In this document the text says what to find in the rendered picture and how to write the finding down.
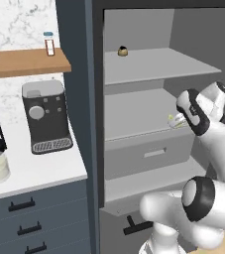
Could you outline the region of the grey fridge shelf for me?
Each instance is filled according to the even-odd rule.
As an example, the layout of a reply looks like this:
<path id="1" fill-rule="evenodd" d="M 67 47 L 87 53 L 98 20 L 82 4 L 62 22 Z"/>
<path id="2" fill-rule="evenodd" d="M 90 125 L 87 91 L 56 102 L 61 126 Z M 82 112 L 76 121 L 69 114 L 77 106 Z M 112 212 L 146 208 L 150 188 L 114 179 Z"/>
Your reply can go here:
<path id="1" fill-rule="evenodd" d="M 169 116 L 177 114 L 176 98 L 163 88 L 105 96 L 105 140 L 172 131 Z M 173 130 L 192 136 L 188 126 Z"/>
<path id="2" fill-rule="evenodd" d="M 116 52 L 104 56 L 106 85 L 219 73 L 220 69 L 170 48 Z"/>

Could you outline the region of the grey open fridge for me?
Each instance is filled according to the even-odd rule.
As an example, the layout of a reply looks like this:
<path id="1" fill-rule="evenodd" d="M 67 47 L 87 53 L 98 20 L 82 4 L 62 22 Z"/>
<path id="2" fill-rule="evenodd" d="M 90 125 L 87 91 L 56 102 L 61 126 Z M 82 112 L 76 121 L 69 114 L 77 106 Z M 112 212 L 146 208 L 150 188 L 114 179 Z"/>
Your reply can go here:
<path id="1" fill-rule="evenodd" d="M 225 0 L 92 6 L 100 254 L 138 254 L 153 227 L 141 197 L 216 176 L 190 128 L 168 119 L 184 90 L 225 84 Z"/>

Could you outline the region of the grey fridge crisper drawer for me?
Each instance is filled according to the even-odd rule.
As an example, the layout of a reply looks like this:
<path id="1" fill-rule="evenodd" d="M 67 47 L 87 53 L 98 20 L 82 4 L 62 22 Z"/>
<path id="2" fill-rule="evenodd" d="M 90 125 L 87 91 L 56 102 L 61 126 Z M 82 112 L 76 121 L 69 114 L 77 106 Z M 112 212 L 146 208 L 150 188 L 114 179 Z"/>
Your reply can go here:
<path id="1" fill-rule="evenodd" d="M 193 133 L 188 128 L 181 128 L 107 141 L 105 179 L 112 180 L 185 162 L 189 159 L 193 140 Z"/>

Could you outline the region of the pale yellow lemon wedge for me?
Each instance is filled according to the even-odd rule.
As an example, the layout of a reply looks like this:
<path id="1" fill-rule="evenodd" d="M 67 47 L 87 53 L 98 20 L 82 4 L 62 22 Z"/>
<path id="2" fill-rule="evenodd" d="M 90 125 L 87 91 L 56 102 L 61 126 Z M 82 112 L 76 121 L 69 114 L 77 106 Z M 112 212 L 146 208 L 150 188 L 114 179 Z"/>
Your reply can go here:
<path id="1" fill-rule="evenodd" d="M 168 120 L 168 125 L 171 128 L 180 128 L 187 125 L 187 121 L 182 113 L 178 113 L 175 116 L 170 115 Z"/>

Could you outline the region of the grey fridge freezer drawer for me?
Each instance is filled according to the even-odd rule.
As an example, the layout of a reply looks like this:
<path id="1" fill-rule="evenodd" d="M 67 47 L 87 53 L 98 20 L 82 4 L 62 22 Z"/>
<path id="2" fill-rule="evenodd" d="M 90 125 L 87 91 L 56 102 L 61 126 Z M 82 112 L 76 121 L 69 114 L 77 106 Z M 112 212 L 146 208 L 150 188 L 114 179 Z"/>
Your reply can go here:
<path id="1" fill-rule="evenodd" d="M 153 233 L 153 225 L 128 235 L 124 229 L 146 223 L 140 214 L 140 201 L 144 195 L 154 194 L 157 192 L 144 192 L 105 203 L 100 209 L 100 254 L 139 254 Z"/>

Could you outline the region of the dark blue cabinet side panel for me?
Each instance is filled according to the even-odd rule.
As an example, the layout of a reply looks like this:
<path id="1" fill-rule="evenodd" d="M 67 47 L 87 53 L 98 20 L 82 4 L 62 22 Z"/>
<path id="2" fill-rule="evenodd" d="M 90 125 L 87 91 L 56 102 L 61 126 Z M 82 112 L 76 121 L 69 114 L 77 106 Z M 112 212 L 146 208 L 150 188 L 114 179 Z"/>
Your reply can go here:
<path id="1" fill-rule="evenodd" d="M 95 190 L 93 106 L 93 43 L 91 0 L 56 0 L 60 47 L 70 62 L 63 74 L 67 111 L 87 171 L 87 201 L 91 254 L 100 254 Z"/>

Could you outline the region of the dark grey coffee machine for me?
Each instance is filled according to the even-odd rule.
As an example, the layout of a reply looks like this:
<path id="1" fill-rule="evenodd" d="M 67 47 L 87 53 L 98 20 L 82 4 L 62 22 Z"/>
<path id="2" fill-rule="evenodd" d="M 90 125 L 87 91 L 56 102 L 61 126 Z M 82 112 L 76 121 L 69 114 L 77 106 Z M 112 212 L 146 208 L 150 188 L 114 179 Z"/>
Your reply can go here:
<path id="1" fill-rule="evenodd" d="M 65 94 L 59 80 L 27 82 L 22 99 L 35 155 L 67 150 L 73 146 L 68 128 Z"/>

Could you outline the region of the blue grey drawer front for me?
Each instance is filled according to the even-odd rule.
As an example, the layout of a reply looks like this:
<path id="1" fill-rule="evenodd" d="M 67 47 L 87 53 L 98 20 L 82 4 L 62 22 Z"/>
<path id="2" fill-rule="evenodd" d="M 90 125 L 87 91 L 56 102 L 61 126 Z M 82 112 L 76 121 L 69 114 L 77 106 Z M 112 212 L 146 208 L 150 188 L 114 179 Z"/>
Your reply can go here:
<path id="1" fill-rule="evenodd" d="M 87 199 L 82 198 L 0 219 L 0 244 L 85 220 L 88 217 L 87 213 Z M 36 225 L 37 221 L 40 222 L 42 230 L 20 236 L 17 234 L 20 225 L 27 228 Z"/>
<path id="2" fill-rule="evenodd" d="M 35 206 L 12 212 L 8 211 L 11 201 L 18 204 L 29 201 L 31 197 L 36 202 Z M 86 197 L 86 180 L 0 198 L 0 219 L 51 207 L 72 200 L 78 200 L 84 197 Z"/>
<path id="3" fill-rule="evenodd" d="M 43 242 L 47 250 L 36 254 L 90 254 L 88 220 L 0 244 L 0 254 L 25 254 L 27 246 L 32 249 Z"/>

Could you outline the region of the blue capped spice bottle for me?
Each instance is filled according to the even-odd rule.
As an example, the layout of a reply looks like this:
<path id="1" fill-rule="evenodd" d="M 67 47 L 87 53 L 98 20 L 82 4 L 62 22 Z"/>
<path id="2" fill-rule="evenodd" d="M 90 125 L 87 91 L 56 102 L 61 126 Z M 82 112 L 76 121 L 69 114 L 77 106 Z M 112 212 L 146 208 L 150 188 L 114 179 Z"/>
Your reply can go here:
<path id="1" fill-rule="evenodd" d="M 55 54 L 54 33 L 44 32 L 47 55 L 52 57 Z"/>

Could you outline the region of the wooden wall shelf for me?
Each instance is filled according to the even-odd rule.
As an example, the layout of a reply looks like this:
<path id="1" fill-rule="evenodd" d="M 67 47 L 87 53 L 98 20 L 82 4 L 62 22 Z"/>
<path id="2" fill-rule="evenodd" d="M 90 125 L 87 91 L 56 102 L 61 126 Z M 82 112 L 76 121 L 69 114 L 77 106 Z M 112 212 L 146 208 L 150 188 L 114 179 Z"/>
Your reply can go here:
<path id="1" fill-rule="evenodd" d="M 56 72 L 71 72 L 70 62 L 60 48 L 52 57 L 45 49 L 0 52 L 0 78 Z"/>

